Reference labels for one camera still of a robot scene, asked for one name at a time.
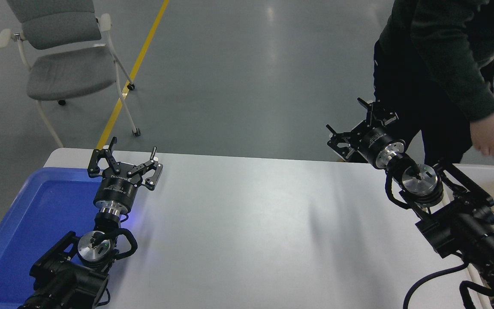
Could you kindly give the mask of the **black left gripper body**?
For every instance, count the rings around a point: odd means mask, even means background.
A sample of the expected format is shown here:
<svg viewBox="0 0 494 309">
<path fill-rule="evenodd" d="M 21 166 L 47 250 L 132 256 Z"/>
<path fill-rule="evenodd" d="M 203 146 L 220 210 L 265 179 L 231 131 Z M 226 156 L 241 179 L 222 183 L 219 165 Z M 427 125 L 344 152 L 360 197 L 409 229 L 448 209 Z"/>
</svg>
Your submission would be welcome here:
<svg viewBox="0 0 494 309">
<path fill-rule="evenodd" d="M 129 175 L 135 165 L 120 163 L 119 172 L 115 173 L 111 167 L 102 172 L 102 181 L 96 192 L 93 204 L 103 208 L 104 203 L 117 203 L 121 212 L 130 212 L 135 201 L 142 177 L 139 174 Z"/>
</svg>

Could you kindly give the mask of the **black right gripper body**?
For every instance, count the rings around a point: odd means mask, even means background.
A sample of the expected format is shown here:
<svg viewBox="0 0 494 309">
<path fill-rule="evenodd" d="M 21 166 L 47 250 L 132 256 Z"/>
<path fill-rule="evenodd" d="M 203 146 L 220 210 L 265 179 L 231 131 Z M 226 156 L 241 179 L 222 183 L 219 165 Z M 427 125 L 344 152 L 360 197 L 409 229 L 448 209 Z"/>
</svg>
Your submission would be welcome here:
<svg viewBox="0 0 494 309">
<path fill-rule="evenodd" d="M 386 167 L 398 154 L 398 140 L 385 127 L 359 124 L 352 131 L 351 147 L 374 167 Z"/>
</svg>

